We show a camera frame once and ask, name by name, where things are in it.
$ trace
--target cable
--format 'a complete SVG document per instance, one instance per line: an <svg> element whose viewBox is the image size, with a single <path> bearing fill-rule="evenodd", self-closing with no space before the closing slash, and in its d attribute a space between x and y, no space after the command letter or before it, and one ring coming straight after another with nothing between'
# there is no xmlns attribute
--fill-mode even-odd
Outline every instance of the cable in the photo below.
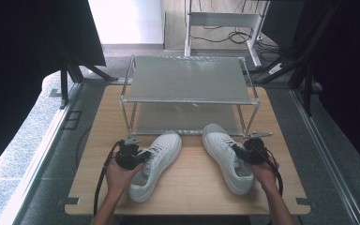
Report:
<svg viewBox="0 0 360 225"><path fill-rule="evenodd" d="M108 154L108 156L104 162L103 168L101 169L100 177L98 178L96 192L95 192L95 201L93 204L93 217L98 212L98 194L100 193L101 185L103 183L104 175L105 175L105 172L107 171L108 164L110 163L111 158L113 158L113 151L115 150L116 146L122 142L123 141L121 140L113 146L113 148L111 149L110 153Z"/></svg>

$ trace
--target black clamp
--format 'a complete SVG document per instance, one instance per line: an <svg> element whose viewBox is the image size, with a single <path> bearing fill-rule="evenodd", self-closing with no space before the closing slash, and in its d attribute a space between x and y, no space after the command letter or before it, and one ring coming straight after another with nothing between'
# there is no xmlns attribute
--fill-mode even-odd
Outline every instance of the black clamp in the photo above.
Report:
<svg viewBox="0 0 360 225"><path fill-rule="evenodd" d="M264 142L260 138L249 139L244 143L244 147L234 144L233 151L237 156L243 159L246 163L252 165L261 165L268 160L267 148L264 147Z"/></svg>
<svg viewBox="0 0 360 225"><path fill-rule="evenodd" d="M151 155L150 152L138 151L138 140L127 138L119 143L119 151L115 155L116 163L125 170L134 170L137 165L144 163Z"/></svg>

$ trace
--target human hand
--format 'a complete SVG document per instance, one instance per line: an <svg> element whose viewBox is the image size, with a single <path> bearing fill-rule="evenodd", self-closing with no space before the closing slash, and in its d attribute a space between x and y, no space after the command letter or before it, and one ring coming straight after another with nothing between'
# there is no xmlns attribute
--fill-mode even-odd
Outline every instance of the human hand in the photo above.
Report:
<svg viewBox="0 0 360 225"><path fill-rule="evenodd" d="M133 176L142 168L143 165L139 164L134 170L125 170L116 163L115 157L111 158L106 171L108 191L122 194L130 185Z"/></svg>
<svg viewBox="0 0 360 225"><path fill-rule="evenodd" d="M270 161L278 168L279 163L275 161L273 157L269 158ZM276 185L276 176L273 173L273 170L271 167L267 164L267 162L264 162L261 165L249 165L252 169L256 179L262 184L262 188L266 190L267 188L277 188Z"/></svg>

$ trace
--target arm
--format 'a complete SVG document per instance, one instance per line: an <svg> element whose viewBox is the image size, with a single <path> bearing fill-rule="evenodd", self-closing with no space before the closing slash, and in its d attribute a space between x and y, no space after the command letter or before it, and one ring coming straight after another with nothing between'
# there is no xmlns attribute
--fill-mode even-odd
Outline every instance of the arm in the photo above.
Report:
<svg viewBox="0 0 360 225"><path fill-rule="evenodd" d="M108 192L92 221L92 225L111 224L116 205L130 185L131 178L140 171L142 167L143 165L140 164L134 170L126 171L116 164L114 157L110 160L106 171Z"/></svg>
<svg viewBox="0 0 360 225"><path fill-rule="evenodd" d="M271 157L270 160L279 167ZM295 224L288 207L279 194L276 177L267 163L262 165L251 165L256 179L262 184L262 189L267 197L270 214L274 225Z"/></svg>

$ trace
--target wooden board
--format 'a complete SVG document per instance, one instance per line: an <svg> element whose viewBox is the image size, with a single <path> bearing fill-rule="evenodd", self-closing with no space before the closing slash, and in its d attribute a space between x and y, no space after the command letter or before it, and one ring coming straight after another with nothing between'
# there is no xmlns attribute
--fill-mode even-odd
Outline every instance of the wooden board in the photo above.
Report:
<svg viewBox="0 0 360 225"><path fill-rule="evenodd" d="M283 199L295 215L309 213L308 205L299 205L297 198L306 198L288 147L265 90L256 88L262 102L252 130L273 132L264 143L280 163L284 193ZM93 200L101 166L113 145L128 135L120 109L122 86L108 86L104 92L94 125L85 146L82 160L72 184L69 198L79 198L78 204L67 204L71 215L93 214ZM140 148L148 147L157 136L137 136ZM241 137L233 137L243 143ZM254 215L269 214L267 200L261 185L255 182L252 190L243 196L232 194L219 166L203 147L201 136L182 136L183 147L174 164L159 178L150 199L133 202L125 193L118 204L117 215ZM105 181L99 202L107 192Z"/></svg>

